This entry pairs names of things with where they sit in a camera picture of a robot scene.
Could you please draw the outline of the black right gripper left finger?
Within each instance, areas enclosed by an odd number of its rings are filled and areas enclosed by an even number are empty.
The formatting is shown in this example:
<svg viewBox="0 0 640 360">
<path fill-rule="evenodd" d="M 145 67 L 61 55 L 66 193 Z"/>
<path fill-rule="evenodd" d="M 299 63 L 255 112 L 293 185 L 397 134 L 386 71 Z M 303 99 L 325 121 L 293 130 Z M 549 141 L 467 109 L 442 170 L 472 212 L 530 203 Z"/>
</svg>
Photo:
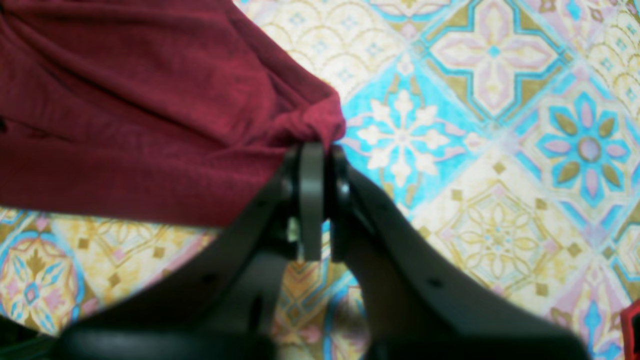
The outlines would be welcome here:
<svg viewBox="0 0 640 360">
<path fill-rule="evenodd" d="M 137 295 L 69 326 L 55 360 L 274 360 L 275 306 L 289 262 L 322 259 L 325 151 L 291 150 L 204 250 Z"/>
</svg>

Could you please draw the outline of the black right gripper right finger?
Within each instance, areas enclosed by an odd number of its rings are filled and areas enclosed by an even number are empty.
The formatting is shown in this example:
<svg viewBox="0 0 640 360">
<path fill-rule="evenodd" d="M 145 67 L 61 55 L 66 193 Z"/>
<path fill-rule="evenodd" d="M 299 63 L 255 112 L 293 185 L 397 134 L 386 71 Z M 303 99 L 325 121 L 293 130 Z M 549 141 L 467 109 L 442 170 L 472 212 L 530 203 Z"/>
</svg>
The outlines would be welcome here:
<svg viewBox="0 0 640 360">
<path fill-rule="evenodd" d="M 570 330 L 478 284 L 432 248 L 334 146 L 327 157 L 331 257 L 358 281 L 366 360 L 588 360 Z"/>
</svg>

